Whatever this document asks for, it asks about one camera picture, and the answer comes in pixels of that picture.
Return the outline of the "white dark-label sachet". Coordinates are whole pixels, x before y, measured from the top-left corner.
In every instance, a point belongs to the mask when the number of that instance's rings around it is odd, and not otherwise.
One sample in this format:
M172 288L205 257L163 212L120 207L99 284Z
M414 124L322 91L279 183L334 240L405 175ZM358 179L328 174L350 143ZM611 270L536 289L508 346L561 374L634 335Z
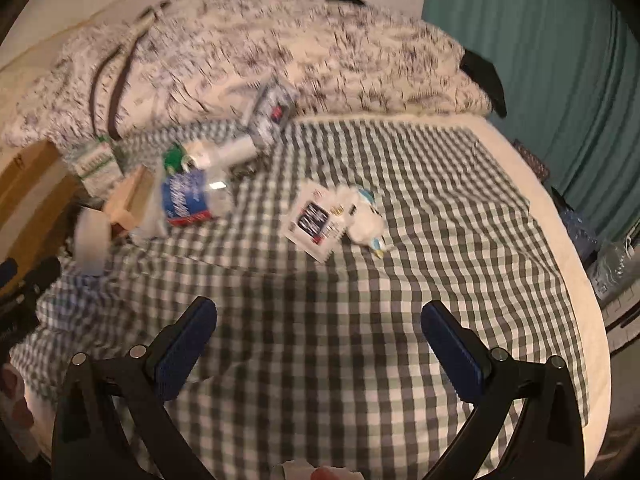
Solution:
M280 233L317 262L325 263L352 224L354 191L306 180L285 215Z

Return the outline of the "white mattress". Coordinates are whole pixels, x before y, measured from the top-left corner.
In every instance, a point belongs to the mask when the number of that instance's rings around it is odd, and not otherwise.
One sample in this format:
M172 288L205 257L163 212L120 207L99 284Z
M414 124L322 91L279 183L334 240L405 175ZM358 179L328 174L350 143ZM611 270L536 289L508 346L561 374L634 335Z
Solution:
M438 299L517 358L566 359L594 462L611 400L596 297L547 192L488 122L299 122L280 165L287 200L306 180L369 190L390 251L343 242L325 263L288 253L270 460L370 479L433 465L470 411L419 332L420 307Z

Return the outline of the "green white medicine box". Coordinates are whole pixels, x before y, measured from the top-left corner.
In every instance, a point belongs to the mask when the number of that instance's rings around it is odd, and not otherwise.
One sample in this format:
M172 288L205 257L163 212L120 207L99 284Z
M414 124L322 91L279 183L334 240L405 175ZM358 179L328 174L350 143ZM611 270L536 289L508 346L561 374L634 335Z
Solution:
M73 150L67 162L92 198L106 200L124 178L113 145L105 136L92 139Z

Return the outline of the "teal curtain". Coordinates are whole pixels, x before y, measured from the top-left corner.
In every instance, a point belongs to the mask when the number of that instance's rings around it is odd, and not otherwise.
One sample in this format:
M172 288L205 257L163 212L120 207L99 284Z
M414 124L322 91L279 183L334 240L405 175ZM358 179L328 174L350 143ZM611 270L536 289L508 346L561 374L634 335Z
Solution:
M611 0L425 0L423 16L495 65L498 129L604 240L639 218L639 45Z

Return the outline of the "white plastic bottle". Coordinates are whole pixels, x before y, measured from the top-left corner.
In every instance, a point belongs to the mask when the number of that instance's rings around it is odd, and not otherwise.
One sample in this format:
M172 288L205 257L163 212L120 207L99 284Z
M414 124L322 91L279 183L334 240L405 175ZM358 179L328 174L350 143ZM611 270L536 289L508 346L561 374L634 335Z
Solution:
M184 147L181 167L184 171L208 168L232 168L255 158L258 148L250 136L239 136L224 144L196 140Z

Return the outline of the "green checked cloth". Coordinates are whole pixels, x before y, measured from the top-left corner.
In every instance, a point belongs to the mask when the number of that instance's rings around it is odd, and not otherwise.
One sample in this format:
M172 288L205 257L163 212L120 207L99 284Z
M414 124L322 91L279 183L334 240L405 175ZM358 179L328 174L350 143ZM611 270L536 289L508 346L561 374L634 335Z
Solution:
M343 240L319 262L281 233L303 182L365 188L388 252ZM589 410L570 295L532 198L468 127L390 120L298 122L233 188L230 214L162 240L117 243L98 278L69 255L12 354L55 400L72 355L121 356L197 296L218 325L168 404L219 479L265 479L291 458L371 479L417 479L469 414L420 330L438 299L518 359L562 356Z

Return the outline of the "floral folded duvet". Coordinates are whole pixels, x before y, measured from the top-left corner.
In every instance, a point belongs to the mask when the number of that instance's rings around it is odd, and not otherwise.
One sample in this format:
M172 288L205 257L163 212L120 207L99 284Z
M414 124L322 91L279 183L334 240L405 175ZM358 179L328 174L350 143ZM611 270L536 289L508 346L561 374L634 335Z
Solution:
M303 115L492 111L438 27L377 6L314 0L169 0L130 22L86 25L49 67L1 90L1 137L60 148L238 119L270 77Z

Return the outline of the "tan paper box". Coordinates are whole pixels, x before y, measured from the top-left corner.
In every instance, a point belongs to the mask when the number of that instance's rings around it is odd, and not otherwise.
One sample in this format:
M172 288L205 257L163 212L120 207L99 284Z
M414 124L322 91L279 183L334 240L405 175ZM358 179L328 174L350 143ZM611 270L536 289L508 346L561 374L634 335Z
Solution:
M144 218L153 191L154 174L143 165L114 187L102 207L111 223L112 237L135 229Z

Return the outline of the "brown cardboard box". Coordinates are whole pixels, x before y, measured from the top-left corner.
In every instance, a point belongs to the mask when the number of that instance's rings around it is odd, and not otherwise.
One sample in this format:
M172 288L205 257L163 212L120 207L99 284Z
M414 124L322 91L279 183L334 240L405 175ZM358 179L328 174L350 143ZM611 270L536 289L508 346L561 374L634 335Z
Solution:
M72 232L73 213L83 192L50 141L22 148L4 165L1 258L11 258L17 264L11 285L42 259L58 253Z

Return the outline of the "clear blue-label floss jar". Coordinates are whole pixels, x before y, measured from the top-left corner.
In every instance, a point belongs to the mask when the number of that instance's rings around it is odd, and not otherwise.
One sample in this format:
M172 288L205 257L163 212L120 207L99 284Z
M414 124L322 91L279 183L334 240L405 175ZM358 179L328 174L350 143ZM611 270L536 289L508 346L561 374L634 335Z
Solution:
M160 199L171 226L217 219L233 207L227 174L215 168L193 169L167 177L160 186Z

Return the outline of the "black garment behind duvet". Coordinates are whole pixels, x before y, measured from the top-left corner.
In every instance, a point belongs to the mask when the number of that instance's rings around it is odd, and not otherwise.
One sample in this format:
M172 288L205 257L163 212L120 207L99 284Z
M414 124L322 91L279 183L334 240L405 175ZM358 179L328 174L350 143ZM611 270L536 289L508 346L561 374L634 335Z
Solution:
M506 96L495 65L478 53L465 49L460 68L486 93L498 117L506 118Z

